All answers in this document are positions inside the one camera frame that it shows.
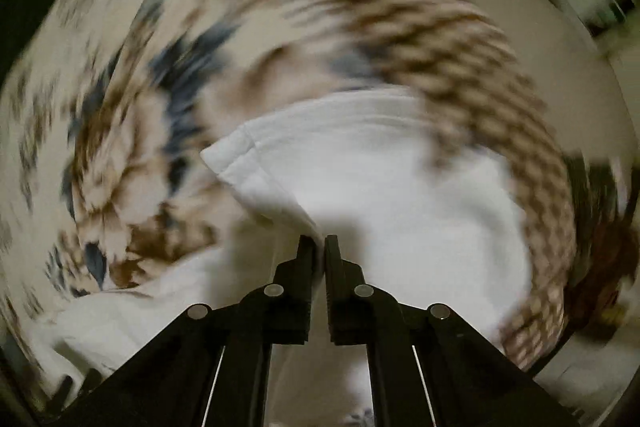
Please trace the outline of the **floral bed blanket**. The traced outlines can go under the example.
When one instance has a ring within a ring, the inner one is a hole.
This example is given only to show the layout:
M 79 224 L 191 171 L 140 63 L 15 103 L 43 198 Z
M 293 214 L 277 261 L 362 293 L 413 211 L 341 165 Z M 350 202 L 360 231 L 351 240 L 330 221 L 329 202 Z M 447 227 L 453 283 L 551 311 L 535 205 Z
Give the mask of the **floral bed blanket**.
M 243 121 L 424 89 L 458 0 L 54 0 L 1 93 L 1 300 L 38 315 L 218 245 L 200 153 Z

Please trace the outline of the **brown checkered bed sheet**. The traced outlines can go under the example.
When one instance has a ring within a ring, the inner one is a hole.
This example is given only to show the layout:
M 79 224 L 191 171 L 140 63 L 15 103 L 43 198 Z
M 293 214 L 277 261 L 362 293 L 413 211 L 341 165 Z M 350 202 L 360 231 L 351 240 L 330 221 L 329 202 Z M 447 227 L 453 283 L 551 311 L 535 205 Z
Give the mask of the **brown checkered bed sheet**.
M 484 146 L 506 158 L 524 210 L 532 290 L 500 333 L 506 356 L 529 369 L 565 329 L 564 286 L 576 253 L 570 182 L 544 120 L 544 102 L 504 32 L 471 0 L 326 0 L 383 78 L 419 90 L 435 135 L 434 167 Z

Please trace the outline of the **white pants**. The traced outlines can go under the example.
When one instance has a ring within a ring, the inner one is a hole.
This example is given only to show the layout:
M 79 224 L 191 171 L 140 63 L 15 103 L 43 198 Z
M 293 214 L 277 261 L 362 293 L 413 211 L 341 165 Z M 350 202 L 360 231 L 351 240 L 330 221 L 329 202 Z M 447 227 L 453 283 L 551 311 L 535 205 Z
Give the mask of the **white pants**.
M 504 161 L 464 153 L 429 173 L 416 98 L 404 91 L 336 94 L 241 124 L 206 148 L 206 170 L 250 215 L 224 246 L 181 262 L 140 291 L 78 301 L 48 327 L 41 352 L 65 377 L 50 409 L 59 426 L 181 313 L 239 303 L 269 285 L 299 239 L 317 247 L 310 329 L 271 350 L 261 426 L 375 425 L 367 350 L 332 343 L 324 243 L 398 303 L 443 303 L 492 345 L 529 291 L 523 211 Z

